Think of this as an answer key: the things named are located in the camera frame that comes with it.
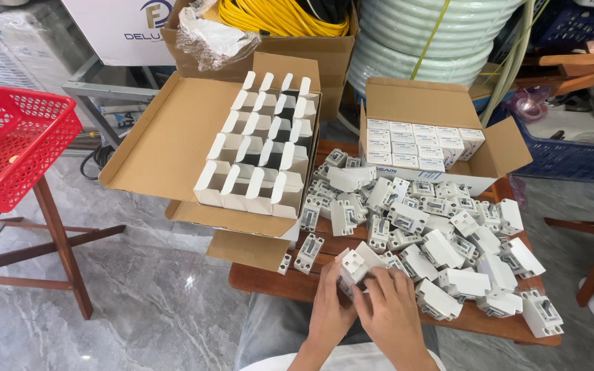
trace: small white product box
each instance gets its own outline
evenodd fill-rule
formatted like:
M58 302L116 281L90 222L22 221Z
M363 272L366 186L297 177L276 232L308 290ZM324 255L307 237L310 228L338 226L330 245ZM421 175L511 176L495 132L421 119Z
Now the small white product box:
M407 168L418 170L418 157L413 155L400 155L399 153L393 153L392 164L396 168Z
M375 165L389 165L393 163L391 153L369 150L366 161Z
M420 157L436 158L438 160L443 160L443 151L440 147L417 145L417 148L418 156Z
M391 142L391 151L400 155L418 156L417 145L411 143Z
M471 156L476 152L478 147L480 147L484 141L485 136L483 132L480 130L475 129L459 129L460 138L464 142L464 151L460 156L460 160L468 161Z
M368 129L389 130L389 122L385 120L367 119L366 127Z
M442 160L428 157L418 157L418 169L426 172L446 172Z
M387 142L391 141L391 135L389 134L388 130L379 130L379 129L370 129L368 128L366 131L366 139L377 139L377 140L386 140Z
M414 133L414 129L412 128L412 124L406 122L389 122L389 130L397 131L400 133Z
M415 123L412 125L412 129L414 130L414 134L437 135L437 131L431 125L419 125Z
M388 140L368 139L366 141L367 149L374 152L391 153L391 142Z
M456 127L435 126L434 130L436 130L438 137L460 138L460 130Z
M404 133L402 131L392 131L391 132L391 141L392 142L401 142L401 143L416 143L414 140L414 134L412 133Z
M417 145L439 147L439 138L436 135L414 134L414 140Z
M439 145L443 151L443 165L450 169L464 152L464 142L457 137L439 137Z

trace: yellow cable coil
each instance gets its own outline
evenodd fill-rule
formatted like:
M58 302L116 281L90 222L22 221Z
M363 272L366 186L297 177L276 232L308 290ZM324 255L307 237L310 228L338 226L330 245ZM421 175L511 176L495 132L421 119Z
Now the yellow cable coil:
M243 31L268 31L272 36L345 36L350 19L340 24L320 21L294 0L221 0L219 18L227 26Z

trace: person's right hand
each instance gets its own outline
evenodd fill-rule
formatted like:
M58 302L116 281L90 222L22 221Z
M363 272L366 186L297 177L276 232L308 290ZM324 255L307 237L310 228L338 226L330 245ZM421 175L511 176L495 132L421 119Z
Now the person's right hand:
M414 282L396 268L373 267L364 280L368 296L354 286L361 325L397 370L439 370L423 341Z

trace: open cardboard box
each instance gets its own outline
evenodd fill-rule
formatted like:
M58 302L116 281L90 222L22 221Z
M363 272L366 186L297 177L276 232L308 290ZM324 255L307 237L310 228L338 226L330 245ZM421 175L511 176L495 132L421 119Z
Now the open cardboard box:
M291 89L298 90L301 78L309 77L310 92L320 94L317 61L256 52L253 71L256 74L254 86L259 86L265 73L271 72L278 77L272 88L278 89L283 77L290 72L293 74ZM112 190L170 198L165 212L169 220L225 230L215 232L208 255L276 270L290 242L297 240L298 219L201 205L194 194L206 156L241 88L242 83L238 82L190 79L175 72L98 179ZM318 143L318 120L316 116L309 149L311 158L304 165L307 184ZM302 191L301 204L305 196L306 191Z
M176 0L173 11L169 15L162 38L169 53L176 60L176 68L182 77L198 77L233 82L243 82L247 71L252 69L253 54L235 63L224 66L219 71L199 71L199 62L190 54L186 54L176 45L177 29L180 23L178 13L188 7L193 0ZM261 35L261 43L257 52L288 55L291 57L313 59L318 61L319 80L322 93L321 119L335 121L341 104L342 91L345 86L347 67L350 63L354 38L359 32L359 21L356 17L354 2L348 8L350 29L341 37L285 37Z
M392 180L457 181L480 195L497 179L533 159L512 117L482 129L464 85L371 77L366 81L366 105L361 106L359 144L366 161L366 118L395 122L483 130L485 142L469 161L458 160L445 173L377 166L377 176Z

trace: white shirt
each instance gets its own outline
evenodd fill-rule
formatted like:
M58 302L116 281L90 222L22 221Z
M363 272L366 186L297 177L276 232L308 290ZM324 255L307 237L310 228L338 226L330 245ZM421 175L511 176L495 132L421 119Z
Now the white shirt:
M441 363L441 359L433 352L428 350L432 359L441 371L446 368ZM289 355L276 356L261 360L242 368L240 371L285 371L288 369L297 353ZM395 367L386 358L384 353L377 348L374 342L364 342L354 345L339 345L334 348L325 364L320 368L321 371L366 371L366 370L395 370Z

